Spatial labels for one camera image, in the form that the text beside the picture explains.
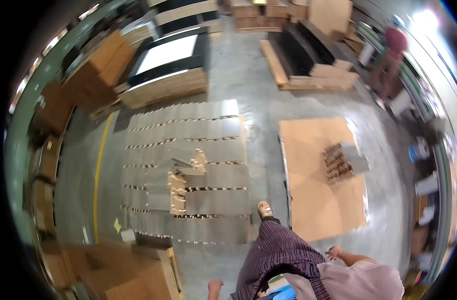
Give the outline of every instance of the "foot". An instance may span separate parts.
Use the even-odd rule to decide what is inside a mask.
[[[273,217],[272,208],[265,201],[260,201],[257,204],[257,210],[258,210],[260,219],[263,219],[265,217]]]
[[[385,102],[384,102],[382,99],[380,99],[379,97],[377,97],[377,98],[375,99],[375,102],[377,103],[377,105],[378,105],[382,110],[387,111],[387,107],[385,106]]]

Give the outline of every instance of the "hand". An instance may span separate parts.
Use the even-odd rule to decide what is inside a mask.
[[[339,245],[335,245],[330,247],[327,252],[325,252],[326,255],[328,255],[328,258],[331,261],[335,261],[339,259],[339,253],[342,252],[342,248],[340,248]]]
[[[208,291],[220,293],[220,290],[222,289],[222,285],[224,285],[224,283],[222,282],[222,279],[220,279],[220,278],[212,279],[208,282]]]

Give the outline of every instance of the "worker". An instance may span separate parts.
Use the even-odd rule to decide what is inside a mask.
[[[376,81],[380,80],[382,71],[386,70],[387,74],[381,82],[381,91],[375,100],[383,110],[386,109],[392,82],[399,75],[403,52],[407,50],[408,46],[407,36],[401,31],[403,24],[404,22],[397,15],[393,15],[393,27],[385,31],[384,43],[382,43],[385,44],[385,47],[376,60],[374,69],[370,72],[369,83],[365,85],[369,91],[372,91]]]
[[[364,255],[351,254],[333,246],[325,258],[295,232],[280,225],[270,205],[258,203],[259,236],[252,244],[238,274],[237,289],[230,300],[267,296],[268,281],[283,274],[299,300],[400,300],[404,287],[397,269],[379,265]],[[218,300],[223,282],[208,284],[208,300]]]

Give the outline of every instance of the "warehouse floor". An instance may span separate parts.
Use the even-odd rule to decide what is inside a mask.
[[[231,28],[228,19],[223,17],[223,20],[225,27]],[[288,209],[278,121],[344,117],[371,167],[365,175],[368,224],[311,245],[323,253],[338,244],[350,252],[397,267],[403,275],[410,256],[413,184],[420,179],[408,156],[408,146],[414,139],[413,132],[407,128],[414,126],[389,117],[373,102],[361,82],[340,93],[279,91],[260,50],[259,40],[264,37],[265,33],[236,34],[225,30],[221,37],[212,38],[208,93],[175,103],[237,99],[240,114],[246,117],[253,219],[260,222],[256,204],[266,200],[282,225],[288,223]],[[356,61],[346,45],[341,48]],[[358,71],[366,76],[366,71]],[[162,105],[137,111],[122,109],[97,122],[88,119],[83,111],[75,112],[65,136],[55,189],[55,221],[61,242],[94,243],[94,223],[99,239],[121,239],[113,225],[120,213],[121,170],[129,119],[133,114]],[[94,222],[95,174],[105,130]],[[222,278],[225,285],[221,299],[228,297],[235,289],[239,269],[250,247],[177,241],[173,244],[187,300],[206,297],[207,282],[213,278]]]

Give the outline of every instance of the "striped skirt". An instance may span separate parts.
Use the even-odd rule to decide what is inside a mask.
[[[317,269],[317,264],[324,262],[325,258],[295,232],[276,221],[264,220],[238,274],[237,291],[231,297],[233,300],[255,299],[270,278],[292,273],[310,280],[317,300],[329,300]]]

